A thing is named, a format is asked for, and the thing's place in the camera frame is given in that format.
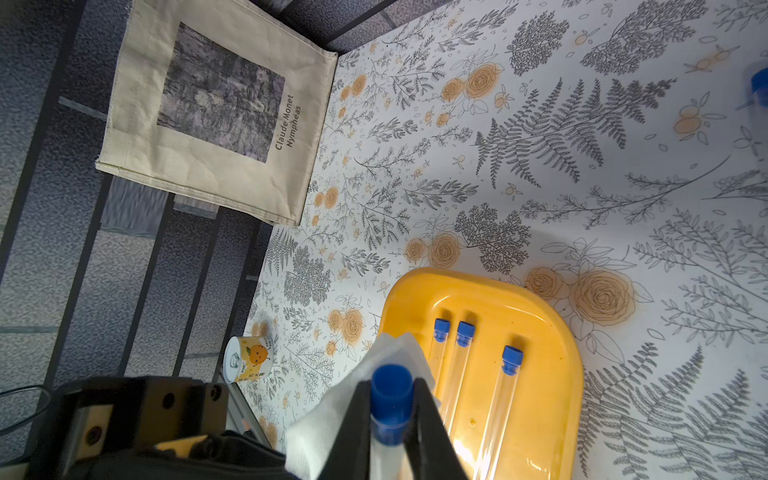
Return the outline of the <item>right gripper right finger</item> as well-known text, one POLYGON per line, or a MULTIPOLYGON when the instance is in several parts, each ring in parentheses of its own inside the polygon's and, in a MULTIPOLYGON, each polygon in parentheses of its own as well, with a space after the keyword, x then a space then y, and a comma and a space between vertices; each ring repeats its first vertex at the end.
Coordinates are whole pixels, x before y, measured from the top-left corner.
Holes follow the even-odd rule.
POLYGON ((423 378, 413 383, 413 413, 404 447, 414 479, 468 479, 423 378))

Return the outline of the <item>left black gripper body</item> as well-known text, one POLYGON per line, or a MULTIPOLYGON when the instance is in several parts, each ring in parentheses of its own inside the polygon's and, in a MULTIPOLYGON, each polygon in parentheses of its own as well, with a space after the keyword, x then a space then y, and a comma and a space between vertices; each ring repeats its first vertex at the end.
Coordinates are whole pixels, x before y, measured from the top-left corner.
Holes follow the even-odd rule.
POLYGON ((29 479, 288 479, 284 455, 227 428, 229 390, 192 378, 94 377, 57 388, 29 479))

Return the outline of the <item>yellow plastic tray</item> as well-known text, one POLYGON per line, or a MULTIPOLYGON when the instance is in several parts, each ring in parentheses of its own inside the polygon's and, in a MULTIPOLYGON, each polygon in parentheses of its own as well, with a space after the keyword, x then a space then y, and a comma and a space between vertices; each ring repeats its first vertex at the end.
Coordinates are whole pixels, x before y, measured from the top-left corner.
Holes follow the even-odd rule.
POLYGON ((499 281, 421 268, 394 284, 379 331, 418 341, 469 478, 570 478, 584 374, 570 330, 544 300, 499 281))

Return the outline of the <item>white wipe cloth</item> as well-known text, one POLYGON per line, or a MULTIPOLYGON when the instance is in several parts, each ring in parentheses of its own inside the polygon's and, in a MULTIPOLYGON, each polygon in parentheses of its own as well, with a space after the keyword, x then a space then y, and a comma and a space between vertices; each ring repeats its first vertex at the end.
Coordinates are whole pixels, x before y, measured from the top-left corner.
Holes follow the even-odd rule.
POLYGON ((423 378, 429 387, 435 385, 426 356, 412 334, 381 334, 360 363, 328 390, 314 409, 288 428, 285 468, 289 473, 300 479, 319 477, 357 384, 369 380, 385 364, 402 365, 413 377, 423 378))

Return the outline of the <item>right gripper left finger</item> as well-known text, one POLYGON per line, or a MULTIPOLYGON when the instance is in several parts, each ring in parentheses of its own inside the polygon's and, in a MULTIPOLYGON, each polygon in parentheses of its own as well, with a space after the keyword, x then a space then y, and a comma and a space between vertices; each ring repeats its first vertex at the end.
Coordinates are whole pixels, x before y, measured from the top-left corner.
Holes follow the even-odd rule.
POLYGON ((370 442, 371 384, 362 381, 354 390, 319 479, 368 479, 370 442))

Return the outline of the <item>clear test tube blue cap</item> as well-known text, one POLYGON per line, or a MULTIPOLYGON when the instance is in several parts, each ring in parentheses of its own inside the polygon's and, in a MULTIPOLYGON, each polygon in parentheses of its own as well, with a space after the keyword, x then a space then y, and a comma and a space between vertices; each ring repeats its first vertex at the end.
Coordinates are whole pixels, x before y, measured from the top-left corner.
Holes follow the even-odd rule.
POLYGON ((435 390, 439 382, 450 330, 451 324, 449 320, 442 318, 437 318, 435 320, 432 339, 427 355, 428 366, 434 379, 434 386, 432 390, 435 390))

